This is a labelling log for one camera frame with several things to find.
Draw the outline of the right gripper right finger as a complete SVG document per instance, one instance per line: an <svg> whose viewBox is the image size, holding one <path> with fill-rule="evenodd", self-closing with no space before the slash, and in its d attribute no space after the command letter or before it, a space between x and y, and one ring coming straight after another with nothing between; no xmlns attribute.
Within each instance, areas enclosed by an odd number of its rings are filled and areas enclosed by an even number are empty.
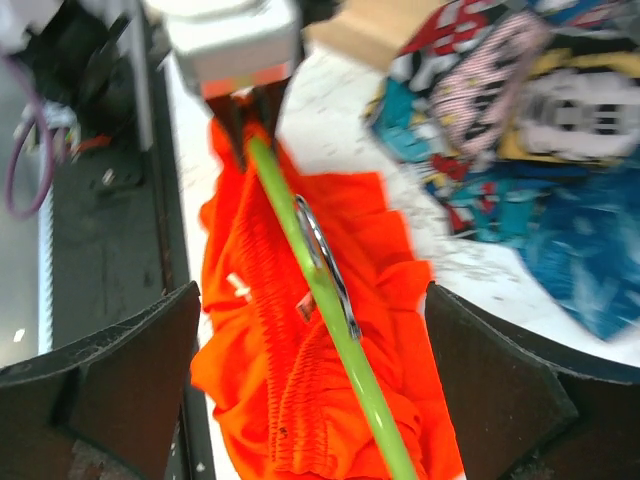
<svg viewBox="0 0 640 480"><path fill-rule="evenodd" d="M436 283L425 317L467 478L638 478L638 368L526 330Z"/></svg>

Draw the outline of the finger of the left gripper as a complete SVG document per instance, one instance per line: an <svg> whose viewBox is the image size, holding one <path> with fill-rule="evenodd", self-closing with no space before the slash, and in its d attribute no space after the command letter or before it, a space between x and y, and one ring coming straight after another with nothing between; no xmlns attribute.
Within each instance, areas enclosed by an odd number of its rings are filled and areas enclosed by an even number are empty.
<svg viewBox="0 0 640 480"><path fill-rule="evenodd" d="M206 104L227 134L236 166L244 173L247 169L247 160L244 148L244 117L241 97L238 95L212 97L206 100Z"/></svg>
<svg viewBox="0 0 640 480"><path fill-rule="evenodd" d="M275 83L253 88L254 104L258 110L258 118L264 128L270 145L275 143L275 135L281 107L290 80L284 79Z"/></svg>

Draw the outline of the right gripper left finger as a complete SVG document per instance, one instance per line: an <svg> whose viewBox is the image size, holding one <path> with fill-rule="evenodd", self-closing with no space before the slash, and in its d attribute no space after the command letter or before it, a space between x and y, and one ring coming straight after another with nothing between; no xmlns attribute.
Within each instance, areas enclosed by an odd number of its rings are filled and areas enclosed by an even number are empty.
<svg viewBox="0 0 640 480"><path fill-rule="evenodd" d="M189 283L1 371L4 479L161 479L199 319Z"/></svg>

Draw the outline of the green clothes hanger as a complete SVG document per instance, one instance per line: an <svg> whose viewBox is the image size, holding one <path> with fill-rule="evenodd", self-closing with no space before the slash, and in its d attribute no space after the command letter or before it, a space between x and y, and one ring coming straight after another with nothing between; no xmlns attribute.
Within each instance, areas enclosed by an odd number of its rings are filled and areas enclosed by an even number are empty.
<svg viewBox="0 0 640 480"><path fill-rule="evenodd" d="M331 335L360 407L394 479L415 479L416 470L361 347L361 329L333 253L308 202L290 190L276 154L254 136L248 154L266 196Z"/></svg>

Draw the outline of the orange mesh shorts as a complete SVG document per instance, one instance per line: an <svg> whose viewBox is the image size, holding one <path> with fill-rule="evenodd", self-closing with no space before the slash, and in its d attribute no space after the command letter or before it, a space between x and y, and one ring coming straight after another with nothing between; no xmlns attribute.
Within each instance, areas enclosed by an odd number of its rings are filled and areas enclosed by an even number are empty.
<svg viewBox="0 0 640 480"><path fill-rule="evenodd" d="M211 142L223 169L200 211L208 240L202 307L214 334L191 364L214 401L243 479L385 479L356 395L254 169L240 171L222 126ZM327 238L361 345L421 479L463 471L418 307L432 272L415 258L400 212L375 173L299 173L279 156Z"/></svg>

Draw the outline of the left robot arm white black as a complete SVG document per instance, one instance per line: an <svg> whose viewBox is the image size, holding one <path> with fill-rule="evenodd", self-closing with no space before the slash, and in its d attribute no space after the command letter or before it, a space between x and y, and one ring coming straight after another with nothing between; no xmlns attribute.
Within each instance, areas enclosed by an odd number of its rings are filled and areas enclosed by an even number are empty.
<svg viewBox="0 0 640 480"><path fill-rule="evenodd" d="M273 136L297 65L301 15L291 1L142 1L112 22L99 1L4 1L1 51L30 70L37 92L71 108L89 132L133 136L145 118L132 55L119 41L134 19L156 14L184 83L224 127L240 170L247 124Z"/></svg>

